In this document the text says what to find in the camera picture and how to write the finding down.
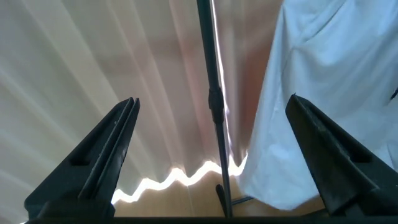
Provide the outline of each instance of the black pole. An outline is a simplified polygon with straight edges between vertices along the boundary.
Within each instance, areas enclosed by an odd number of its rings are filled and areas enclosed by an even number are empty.
[[[224,140],[224,99],[223,92],[218,84],[217,60],[215,41],[213,37],[213,22],[211,20],[210,0],[197,0],[201,37],[205,50],[207,75],[209,79],[209,107],[216,126],[218,150],[220,152],[221,171],[224,184],[224,213],[232,217],[231,189],[229,187],[228,158]]]

